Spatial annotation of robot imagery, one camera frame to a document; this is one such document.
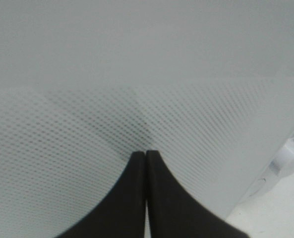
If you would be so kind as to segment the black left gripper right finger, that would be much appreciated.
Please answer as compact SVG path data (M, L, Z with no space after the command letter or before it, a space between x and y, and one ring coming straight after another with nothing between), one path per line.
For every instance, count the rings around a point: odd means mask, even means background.
M176 180L158 151L147 151L146 163L151 237L248 237L198 203Z

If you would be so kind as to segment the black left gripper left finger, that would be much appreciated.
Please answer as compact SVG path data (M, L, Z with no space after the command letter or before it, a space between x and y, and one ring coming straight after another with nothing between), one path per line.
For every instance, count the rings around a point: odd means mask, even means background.
M84 218L59 238L143 238L146 218L145 153L131 154L121 176Z

